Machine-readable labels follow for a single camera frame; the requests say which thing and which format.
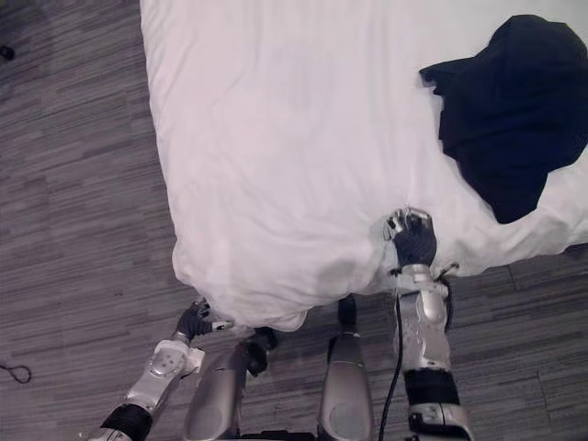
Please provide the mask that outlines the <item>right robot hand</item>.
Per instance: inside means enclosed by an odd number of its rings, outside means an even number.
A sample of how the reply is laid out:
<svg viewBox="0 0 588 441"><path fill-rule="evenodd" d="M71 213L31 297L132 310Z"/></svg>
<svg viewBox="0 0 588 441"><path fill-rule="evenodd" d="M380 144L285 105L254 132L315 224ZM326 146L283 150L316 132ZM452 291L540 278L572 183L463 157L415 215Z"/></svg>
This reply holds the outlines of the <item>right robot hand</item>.
<svg viewBox="0 0 588 441"><path fill-rule="evenodd" d="M385 221L383 235L394 244L399 268L433 263L437 239L433 220L425 211L411 207L395 210Z"/></svg>

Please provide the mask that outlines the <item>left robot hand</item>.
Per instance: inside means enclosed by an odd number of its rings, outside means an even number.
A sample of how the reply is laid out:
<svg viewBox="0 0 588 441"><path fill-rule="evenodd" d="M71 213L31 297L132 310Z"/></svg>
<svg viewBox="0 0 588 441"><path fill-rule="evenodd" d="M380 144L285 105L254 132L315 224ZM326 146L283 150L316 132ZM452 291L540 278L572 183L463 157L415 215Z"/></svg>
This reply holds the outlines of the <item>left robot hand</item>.
<svg viewBox="0 0 588 441"><path fill-rule="evenodd" d="M172 339L189 345L197 336L227 331L233 326L234 322L213 319L206 300L195 301L180 316Z"/></svg>

